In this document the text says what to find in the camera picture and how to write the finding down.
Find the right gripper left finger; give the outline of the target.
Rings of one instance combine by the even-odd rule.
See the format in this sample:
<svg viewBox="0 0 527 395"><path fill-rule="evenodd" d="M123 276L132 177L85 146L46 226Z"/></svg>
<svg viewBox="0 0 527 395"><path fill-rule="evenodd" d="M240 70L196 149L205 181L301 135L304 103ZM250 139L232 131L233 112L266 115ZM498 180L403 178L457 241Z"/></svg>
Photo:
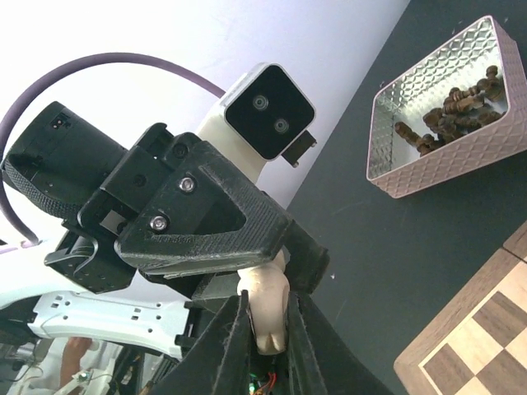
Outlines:
<svg viewBox="0 0 527 395"><path fill-rule="evenodd" d="M183 361L153 389L157 395L249 392L252 332L248 292L230 297Z"/></svg>

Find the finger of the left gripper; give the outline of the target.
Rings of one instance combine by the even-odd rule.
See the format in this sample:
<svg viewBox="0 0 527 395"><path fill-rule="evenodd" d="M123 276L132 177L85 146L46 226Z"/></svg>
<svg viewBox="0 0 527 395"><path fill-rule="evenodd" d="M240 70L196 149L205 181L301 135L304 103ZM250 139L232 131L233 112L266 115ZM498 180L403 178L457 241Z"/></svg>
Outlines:
<svg viewBox="0 0 527 395"><path fill-rule="evenodd" d="M289 253L285 275L291 290L312 294L329 265L328 250L296 221L288 228L284 249ZM205 275L192 295L193 306L217 312L226 299L236 294L239 279L237 272Z"/></svg>
<svg viewBox="0 0 527 395"><path fill-rule="evenodd" d="M289 217L208 142L199 142L115 242L143 272L230 272L274 259Z"/></svg>

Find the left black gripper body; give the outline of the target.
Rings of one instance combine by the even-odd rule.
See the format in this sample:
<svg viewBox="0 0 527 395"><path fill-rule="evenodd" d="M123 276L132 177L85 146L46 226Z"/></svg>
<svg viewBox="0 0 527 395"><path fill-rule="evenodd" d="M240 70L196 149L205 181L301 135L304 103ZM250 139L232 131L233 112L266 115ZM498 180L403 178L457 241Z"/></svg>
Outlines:
<svg viewBox="0 0 527 395"><path fill-rule="evenodd" d="M163 123L129 150L96 128L87 137L75 136L75 147L61 146L44 163L43 192L60 203L57 216L68 231L44 263L95 293L122 290L138 270L119 256L119 235L159 235L175 223L167 207L156 209L163 219L156 228L137 218L200 139L190 132L174 136Z"/></svg>

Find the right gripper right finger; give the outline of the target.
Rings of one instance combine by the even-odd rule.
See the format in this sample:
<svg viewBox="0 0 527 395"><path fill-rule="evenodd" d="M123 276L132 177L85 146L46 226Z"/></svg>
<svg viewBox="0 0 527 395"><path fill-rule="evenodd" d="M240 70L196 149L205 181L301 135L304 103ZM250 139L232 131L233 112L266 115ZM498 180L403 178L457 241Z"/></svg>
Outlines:
<svg viewBox="0 0 527 395"><path fill-rule="evenodd" d="M308 295L290 294L287 323L290 394L383 395L391 393L350 352Z"/></svg>

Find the light chess knight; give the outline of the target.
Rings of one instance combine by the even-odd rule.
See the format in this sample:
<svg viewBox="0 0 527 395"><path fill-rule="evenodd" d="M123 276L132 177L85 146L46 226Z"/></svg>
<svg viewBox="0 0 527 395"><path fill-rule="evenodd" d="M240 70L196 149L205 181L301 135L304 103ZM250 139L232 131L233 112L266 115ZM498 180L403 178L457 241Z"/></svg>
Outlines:
<svg viewBox="0 0 527 395"><path fill-rule="evenodd" d="M251 323L259 354L273 356L286 350L285 316L290 292L282 250L273 261L238 270L237 291L248 291Z"/></svg>

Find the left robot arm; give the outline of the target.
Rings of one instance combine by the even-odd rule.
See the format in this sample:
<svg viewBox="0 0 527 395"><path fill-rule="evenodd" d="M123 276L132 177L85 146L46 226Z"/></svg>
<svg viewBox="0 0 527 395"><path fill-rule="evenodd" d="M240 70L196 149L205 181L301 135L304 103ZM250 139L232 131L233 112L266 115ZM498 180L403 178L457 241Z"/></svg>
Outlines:
<svg viewBox="0 0 527 395"><path fill-rule="evenodd" d="M196 133L149 127L130 149L64 105L48 105L2 165L8 183L60 218L66 234L45 259L80 292L41 291L26 326L34 337L91 337L184 360L156 388L241 394L261 367L256 346L273 328L287 348L270 367L285 394L327 394L320 344L326 322L310 294L329 255L256 180L278 157L298 159L314 143L307 100L269 94L221 102ZM194 341L175 334L173 306L134 305L106 293L135 274L165 282L194 302L213 280L240 280Z"/></svg>

